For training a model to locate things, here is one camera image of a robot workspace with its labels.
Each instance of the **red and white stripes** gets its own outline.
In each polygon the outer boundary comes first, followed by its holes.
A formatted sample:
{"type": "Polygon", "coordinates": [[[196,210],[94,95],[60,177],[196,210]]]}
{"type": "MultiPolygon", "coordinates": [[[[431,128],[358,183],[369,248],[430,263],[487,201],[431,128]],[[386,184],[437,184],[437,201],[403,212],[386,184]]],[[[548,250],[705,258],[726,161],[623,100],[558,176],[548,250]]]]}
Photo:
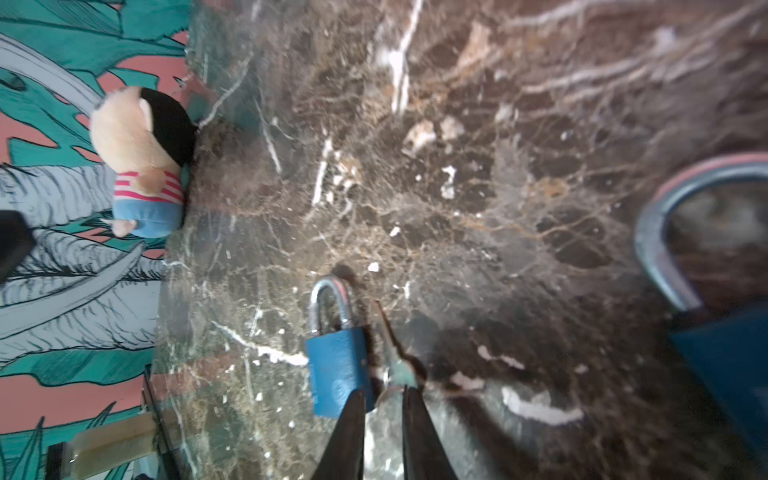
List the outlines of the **red and white stripes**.
{"type": "Polygon", "coordinates": [[[125,172],[118,174],[118,179],[114,182],[115,200],[146,200],[150,202],[165,202],[166,204],[183,204],[184,192],[181,190],[181,179],[176,175],[165,172],[165,187],[157,196],[147,197],[139,194],[131,186],[131,181],[138,177],[137,172],[125,172]]]}

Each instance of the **wall mural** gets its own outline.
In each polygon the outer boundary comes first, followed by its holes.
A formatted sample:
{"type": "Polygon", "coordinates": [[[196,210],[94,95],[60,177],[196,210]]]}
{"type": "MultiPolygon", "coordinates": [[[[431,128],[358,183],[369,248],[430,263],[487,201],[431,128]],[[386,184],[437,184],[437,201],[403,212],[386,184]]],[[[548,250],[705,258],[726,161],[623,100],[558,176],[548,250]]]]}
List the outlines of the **wall mural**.
{"type": "Polygon", "coordinates": [[[49,445],[138,410],[164,240],[101,221],[114,172],[88,115],[125,84],[180,100],[188,15],[189,0],[0,2],[0,210],[37,241],[0,286],[0,480],[43,478],[49,445]]]}

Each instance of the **marble surface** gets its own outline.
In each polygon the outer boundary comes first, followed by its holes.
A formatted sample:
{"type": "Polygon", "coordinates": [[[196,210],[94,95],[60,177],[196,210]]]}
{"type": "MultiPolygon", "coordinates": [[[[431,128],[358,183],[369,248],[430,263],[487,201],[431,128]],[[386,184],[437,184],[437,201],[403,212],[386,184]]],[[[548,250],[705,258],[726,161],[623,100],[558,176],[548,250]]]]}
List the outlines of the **marble surface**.
{"type": "MultiPolygon", "coordinates": [[[[673,172],[766,146],[766,12],[196,5],[188,58],[219,101],[168,242],[154,363],[187,474],[311,476],[334,422],[312,414],[306,306],[333,272],[361,324],[381,300],[459,478],[757,478],[667,341],[631,234],[673,172]]],[[[710,302],[765,293],[765,252],[741,248],[768,237],[765,198],[725,187],[678,212],[710,302]]],[[[366,419],[367,478],[402,478],[399,405],[366,419]]]]}

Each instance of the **plush doll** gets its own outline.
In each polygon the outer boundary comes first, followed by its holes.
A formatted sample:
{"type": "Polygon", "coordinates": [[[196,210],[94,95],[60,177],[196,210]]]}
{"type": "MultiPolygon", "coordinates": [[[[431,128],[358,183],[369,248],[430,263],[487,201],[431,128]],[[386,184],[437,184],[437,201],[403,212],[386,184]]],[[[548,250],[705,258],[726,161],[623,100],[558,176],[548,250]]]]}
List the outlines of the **plush doll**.
{"type": "Polygon", "coordinates": [[[164,93],[126,87],[107,95],[91,115],[91,143],[118,173],[113,234],[165,237],[181,225],[181,168],[191,160],[195,127],[164,93]]]}

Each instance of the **blue padlock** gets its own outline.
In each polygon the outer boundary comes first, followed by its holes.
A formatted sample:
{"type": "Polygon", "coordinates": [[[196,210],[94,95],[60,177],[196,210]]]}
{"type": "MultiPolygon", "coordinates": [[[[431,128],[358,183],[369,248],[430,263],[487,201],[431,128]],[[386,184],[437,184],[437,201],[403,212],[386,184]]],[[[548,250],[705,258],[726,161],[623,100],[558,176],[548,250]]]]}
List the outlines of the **blue padlock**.
{"type": "MultiPolygon", "coordinates": [[[[717,157],[659,187],[637,220],[634,246],[659,290],[681,313],[707,318],[705,305],[667,249],[667,219],[686,198],[731,181],[768,180],[768,153],[717,157]]],[[[768,468],[768,302],[673,332],[670,339],[768,468]]]]}
{"type": "Polygon", "coordinates": [[[339,418],[349,394],[357,389],[366,397],[366,412],[373,410],[366,339],[362,328],[353,325],[349,293],[340,278],[328,275],[315,284],[310,294],[310,328],[315,337],[306,341],[306,354],[315,415],[339,418]],[[336,297],[341,330],[323,335],[319,299],[325,288],[336,297]]]}

